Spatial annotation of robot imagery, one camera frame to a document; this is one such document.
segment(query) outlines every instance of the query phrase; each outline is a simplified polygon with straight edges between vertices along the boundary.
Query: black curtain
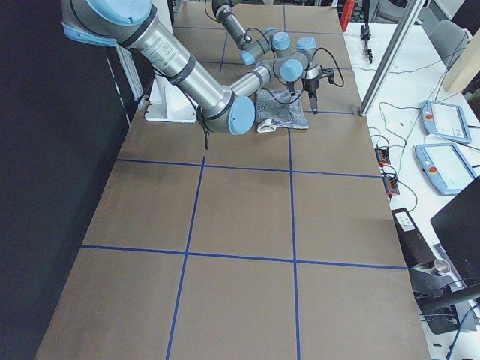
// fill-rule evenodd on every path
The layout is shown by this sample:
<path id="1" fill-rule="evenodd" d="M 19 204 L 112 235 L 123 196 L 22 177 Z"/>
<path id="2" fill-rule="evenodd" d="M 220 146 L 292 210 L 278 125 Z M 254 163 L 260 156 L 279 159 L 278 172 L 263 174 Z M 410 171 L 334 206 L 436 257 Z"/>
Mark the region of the black curtain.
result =
<path id="1" fill-rule="evenodd" d="M 0 359 L 22 360 L 44 336 L 133 114 L 106 49 L 63 35 L 60 1 L 7 0 L 0 15 Z"/>

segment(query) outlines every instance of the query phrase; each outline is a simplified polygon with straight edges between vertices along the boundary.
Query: grid line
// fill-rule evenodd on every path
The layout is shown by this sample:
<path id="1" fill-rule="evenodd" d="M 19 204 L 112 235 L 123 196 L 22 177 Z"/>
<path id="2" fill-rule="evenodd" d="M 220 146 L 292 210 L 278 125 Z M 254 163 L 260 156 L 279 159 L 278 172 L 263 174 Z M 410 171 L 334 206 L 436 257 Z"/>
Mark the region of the grid line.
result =
<path id="1" fill-rule="evenodd" d="M 285 5 L 283 6 L 283 31 L 287 32 L 287 15 L 285 14 Z"/>
<path id="2" fill-rule="evenodd" d="M 285 20 L 285 6 L 283 6 L 283 31 L 289 34 L 314 34 L 314 35 L 343 35 L 342 32 L 325 32 L 325 31 L 287 31 L 287 21 Z M 218 30 L 225 31 L 225 28 L 211 28 L 208 26 L 186 26 L 177 25 L 173 26 L 173 29 L 191 29 L 191 30 Z"/>
<path id="3" fill-rule="evenodd" d="M 228 32 L 225 33 L 225 40 L 223 41 L 222 57 L 220 60 L 220 67 L 218 69 L 219 73 L 222 72 L 222 68 L 224 67 L 225 50 L 227 49 L 227 39 L 228 39 Z"/>
<path id="4" fill-rule="evenodd" d="M 365 174 L 349 174 L 343 172 L 326 172 L 326 171 L 310 171 L 310 170 L 286 170 L 286 169 L 269 169 L 259 167 L 237 167 L 227 165 L 209 165 L 206 163 L 176 163 L 170 161 L 155 161 L 155 160 L 136 160 L 117 158 L 117 161 L 122 163 L 138 163 L 138 164 L 153 164 L 153 165 L 172 165 L 177 167 L 202 167 L 206 169 L 224 169 L 224 170 L 246 170 L 246 171 L 263 171 L 268 173 L 293 173 L 305 175 L 320 175 L 320 176 L 344 176 L 350 178 L 366 178 L 366 179 L 381 179 L 381 175 L 365 175 Z"/>
<path id="5" fill-rule="evenodd" d="M 185 246 L 183 264 L 181 266 L 180 281 L 178 282 L 178 291 L 177 291 L 177 298 L 175 300 L 175 309 L 173 311 L 172 326 L 170 328 L 168 346 L 166 348 L 166 355 L 165 355 L 166 360 L 170 360 L 170 353 L 172 351 L 173 335 L 175 333 L 175 325 L 176 325 L 176 320 L 177 320 L 177 314 L 179 312 L 180 298 L 182 297 L 183 280 L 185 279 L 185 270 L 187 268 L 188 251 L 190 250 L 192 233 L 194 231 L 195 215 L 197 213 L 198 199 L 200 197 L 200 187 L 202 186 L 203 165 L 204 164 L 205 164 L 205 156 L 202 159 L 202 167 L 200 168 L 200 174 L 199 174 L 199 177 L 198 177 L 198 184 L 196 186 L 195 201 L 193 203 L 192 217 L 191 217 L 191 220 L 190 220 L 190 228 L 188 230 L 187 245 Z"/>
<path id="6" fill-rule="evenodd" d="M 302 360 L 302 349 L 300 341 L 300 310 L 299 310 L 299 275 L 297 269 L 297 244 L 295 224 L 295 192 L 293 190 L 293 156 L 292 137 L 288 129 L 288 155 L 289 155 L 289 176 L 290 176 L 290 209 L 292 214 L 292 247 L 293 247 L 293 287 L 295 290 L 295 332 L 297 338 L 297 360 Z"/>
<path id="7" fill-rule="evenodd" d="M 389 269 L 389 270 L 407 270 L 406 266 L 399 265 L 380 265 L 380 264 L 362 264 L 357 262 L 336 262 L 336 261 L 322 261 L 322 260 L 310 260 L 310 259 L 297 259 L 296 261 L 288 258 L 281 257 L 269 257 L 269 256 L 251 256 L 251 255 L 236 255 L 229 253 L 200 253 L 196 251 L 179 251 L 179 250 L 165 250 L 165 249 L 151 249 L 144 247 L 122 247 L 122 246 L 110 246 L 110 245 L 94 245 L 94 244 L 82 244 L 82 249 L 89 250 L 105 250 L 105 251 L 131 251 L 137 253 L 150 253 L 150 254 L 167 254 L 167 255 L 188 255 L 189 257 L 211 257 L 211 258 L 223 258 L 233 260 L 254 260 L 264 261 L 268 263 L 298 263 L 307 265 L 323 265 L 323 266 L 344 266 L 353 268 L 369 268 L 369 269 Z"/>

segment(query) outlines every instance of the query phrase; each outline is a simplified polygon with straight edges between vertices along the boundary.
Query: white object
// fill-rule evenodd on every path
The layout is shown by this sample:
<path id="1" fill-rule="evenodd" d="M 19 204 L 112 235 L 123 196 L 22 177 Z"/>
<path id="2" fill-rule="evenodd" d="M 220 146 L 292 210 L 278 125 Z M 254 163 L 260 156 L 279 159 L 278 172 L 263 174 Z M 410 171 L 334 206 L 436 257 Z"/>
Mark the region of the white object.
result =
<path id="1" fill-rule="evenodd" d="M 158 9 L 160 22 L 173 33 L 167 2 L 152 0 L 152 3 Z M 155 75 L 145 119 L 152 122 L 193 123 L 197 119 L 197 114 L 179 88 L 170 84 L 164 77 Z"/>

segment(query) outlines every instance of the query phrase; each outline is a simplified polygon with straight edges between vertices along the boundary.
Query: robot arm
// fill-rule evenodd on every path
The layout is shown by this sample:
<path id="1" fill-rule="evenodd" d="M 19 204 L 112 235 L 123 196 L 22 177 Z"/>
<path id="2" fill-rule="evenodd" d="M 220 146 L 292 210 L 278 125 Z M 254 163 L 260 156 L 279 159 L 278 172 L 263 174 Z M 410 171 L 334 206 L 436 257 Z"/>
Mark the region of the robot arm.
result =
<path id="1" fill-rule="evenodd" d="M 253 101 L 221 85 L 161 24 L 150 0 L 62 0 L 62 11 L 70 39 L 139 51 L 199 104 L 210 131 L 240 135 L 251 129 Z"/>
<path id="2" fill-rule="evenodd" d="M 314 84 L 318 77 L 313 74 L 318 65 L 313 60 L 316 45 L 312 37 L 301 39 L 292 55 L 288 34 L 273 28 L 265 32 L 265 38 L 251 41 L 231 12 L 236 2 L 240 0 L 217 0 L 214 6 L 217 18 L 236 36 L 242 51 L 249 53 L 253 61 L 269 50 L 283 57 L 260 62 L 232 85 L 221 85 L 188 52 L 159 21 L 157 8 L 150 0 L 62 0 L 62 23 L 64 33 L 72 40 L 105 47 L 119 44 L 139 51 L 170 83 L 199 104 L 209 131 L 241 135 L 254 123 L 250 95 L 274 77 L 283 77 L 293 88 L 302 74 L 304 81 L 313 83 L 304 85 L 310 94 L 318 88 Z"/>

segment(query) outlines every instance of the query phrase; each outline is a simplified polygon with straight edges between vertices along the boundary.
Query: cable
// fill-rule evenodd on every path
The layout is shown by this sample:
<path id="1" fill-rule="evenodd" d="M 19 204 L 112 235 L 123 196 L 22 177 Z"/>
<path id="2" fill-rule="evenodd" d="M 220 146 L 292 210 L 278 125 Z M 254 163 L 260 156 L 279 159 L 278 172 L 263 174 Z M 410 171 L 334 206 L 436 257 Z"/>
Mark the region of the cable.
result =
<path id="1" fill-rule="evenodd" d="M 453 56 L 453 55 L 455 55 L 455 53 L 458 53 L 459 51 L 463 51 L 463 50 L 465 50 L 464 47 L 454 51 L 451 54 L 443 56 L 442 58 L 440 58 L 440 60 L 436 60 L 436 61 L 432 62 L 431 64 L 428 64 L 428 65 L 425 65 L 425 66 L 417 67 L 416 69 L 413 69 L 413 70 L 389 71 L 388 73 L 389 74 L 411 74 L 411 73 L 415 73 L 416 71 L 429 68 L 430 66 L 434 66 L 436 63 L 442 62 L 443 59 L 447 59 L 449 56 Z M 352 67 L 352 69 L 360 69 L 360 70 L 364 70 L 364 71 L 377 71 L 378 70 L 378 69 L 371 69 L 371 68 L 366 68 L 366 67 Z"/>
<path id="2" fill-rule="evenodd" d="M 337 84 L 336 82 L 334 82 L 333 85 L 338 86 L 339 88 L 343 88 L 344 85 L 345 85 L 344 75 L 342 74 L 342 70 L 340 70 L 340 67 L 338 66 L 337 59 L 333 56 L 333 54 L 332 54 L 331 52 L 329 52 L 329 51 L 328 51 L 326 48 L 324 48 L 324 47 L 319 47 L 319 48 L 317 48 L 317 49 L 315 50 L 315 52 L 313 53 L 312 59 L 315 57 L 315 55 L 316 55 L 320 50 L 323 50 L 323 51 L 325 51 L 327 54 L 330 55 L 331 59 L 332 59 L 333 62 L 335 63 L 335 66 L 337 67 L 338 73 L 340 74 L 340 78 L 341 78 L 341 80 L 342 80 L 341 85 L 340 85 L 340 84 Z"/>
<path id="3" fill-rule="evenodd" d="M 220 21 L 218 21 L 217 19 L 211 17 L 211 16 L 209 15 L 209 13 L 207 12 L 207 0 L 205 0 L 204 3 L 203 3 L 203 9 L 205 10 L 205 15 L 206 15 L 207 17 L 209 17 L 211 20 L 215 21 L 216 23 L 221 24 Z"/>
<path id="4" fill-rule="evenodd" d="M 384 139 L 384 140 L 387 142 L 386 148 L 387 148 L 387 149 L 390 148 L 390 142 L 389 142 L 389 140 L 388 140 L 386 137 L 384 137 L 383 135 L 380 135 L 380 134 L 379 134 L 379 135 L 370 135 L 370 137 L 379 137 L 380 139 Z M 376 141 L 376 147 L 377 147 L 377 148 L 378 148 L 378 143 L 379 143 L 380 139 L 378 139 L 378 140 Z"/>
<path id="5" fill-rule="evenodd" d="M 165 75 L 163 75 L 156 67 L 152 66 L 152 69 L 154 74 L 157 74 L 159 77 L 165 77 Z M 200 106 L 195 106 L 194 102 L 190 99 L 187 93 L 183 91 L 181 88 L 177 87 L 177 89 L 180 90 L 183 93 L 183 95 L 185 95 L 188 102 L 190 102 L 191 106 L 195 110 L 196 120 L 198 121 L 198 123 L 200 124 L 203 130 L 205 150 L 208 150 L 209 149 L 209 132 L 212 132 L 212 131 L 209 129 L 209 127 L 206 124 L 206 121 L 205 121 L 205 118 L 203 117 Z"/>
<path id="6" fill-rule="evenodd" d="M 442 287 L 439 287 L 438 289 L 432 290 L 432 292 L 443 290 L 446 287 L 449 287 L 450 285 L 455 284 L 455 283 L 459 283 L 461 281 L 475 280 L 475 279 L 478 279 L 478 278 L 476 276 L 473 276 L 473 277 L 464 277 L 460 280 L 453 280 L 453 281 L 450 281 L 449 283 L 447 283 L 446 285 L 443 285 Z M 422 292 L 421 294 L 418 294 L 415 298 L 418 299 L 419 296 L 422 296 L 422 295 L 427 295 L 426 297 L 430 297 L 430 298 L 436 298 L 438 296 L 441 296 L 441 295 L 432 295 L 431 293 L 429 294 L 428 292 Z"/>
<path id="7" fill-rule="evenodd" d="M 473 149 L 473 150 L 476 150 L 477 152 L 480 152 L 480 148 L 474 148 L 473 146 L 465 145 L 465 144 L 458 144 L 458 145 L 465 146 L 466 148 Z"/>
<path id="8" fill-rule="evenodd" d="M 439 102 L 441 103 L 442 101 L 448 100 L 449 98 L 453 98 L 456 94 L 460 94 L 462 91 L 463 91 L 463 90 L 457 91 L 457 92 L 455 92 L 454 94 L 446 97 L 445 99 L 439 100 Z"/>
<path id="9" fill-rule="evenodd" d="M 403 183 L 402 181 L 398 180 L 398 184 L 402 184 L 405 188 L 407 188 L 408 190 L 410 190 L 410 192 L 413 194 L 413 196 L 415 197 L 415 205 L 410 209 L 410 210 L 407 210 L 408 212 L 412 212 L 413 210 L 416 209 L 417 205 L 419 204 L 419 198 L 417 197 L 417 194 L 415 193 L 415 191 L 413 191 L 409 186 L 407 186 L 405 183 Z"/>
<path id="10" fill-rule="evenodd" d="M 460 321 L 460 325 L 458 326 L 458 329 L 457 329 L 457 334 L 455 334 L 455 338 L 453 339 L 453 342 L 451 343 L 451 345 L 448 347 L 450 349 L 450 351 L 448 352 L 447 356 L 446 356 L 446 360 L 450 360 L 450 358 L 452 357 L 452 353 L 453 353 L 453 350 L 455 348 L 455 344 L 457 343 L 457 339 L 458 339 L 458 335 L 460 335 L 460 331 L 462 329 L 462 326 L 464 325 L 464 322 L 465 322 L 465 319 L 467 318 L 467 315 L 470 313 L 470 311 L 473 311 L 475 310 L 476 308 L 480 307 L 480 304 L 477 304 L 477 305 L 474 305 L 472 306 L 466 313 L 465 315 L 463 315 L 462 317 L 462 320 Z"/>
<path id="11" fill-rule="evenodd" d="M 243 34 L 243 40 L 245 40 L 245 42 L 240 46 L 240 50 L 243 50 L 243 47 L 245 46 L 245 44 L 249 44 L 249 43 L 251 43 L 251 42 L 253 41 L 253 39 L 252 39 L 251 37 L 250 37 L 250 39 L 247 39 L 247 34 L 248 34 L 248 32 L 251 31 L 251 30 L 255 30 L 256 32 L 259 32 L 259 33 L 262 35 L 262 37 L 265 39 L 265 41 L 267 42 L 267 44 L 269 44 L 269 39 L 267 39 L 267 37 L 265 36 L 265 34 L 263 34 L 262 30 L 260 30 L 259 28 L 253 28 L 253 27 L 252 27 L 252 28 L 248 28 L 247 30 L 245 30 L 245 33 Z M 263 53 L 266 54 L 266 53 L 268 52 L 268 50 L 265 51 L 265 49 L 263 49 L 262 44 L 261 44 L 258 40 L 257 40 L 256 42 L 257 42 L 257 43 L 259 44 L 259 46 L 262 48 Z"/>

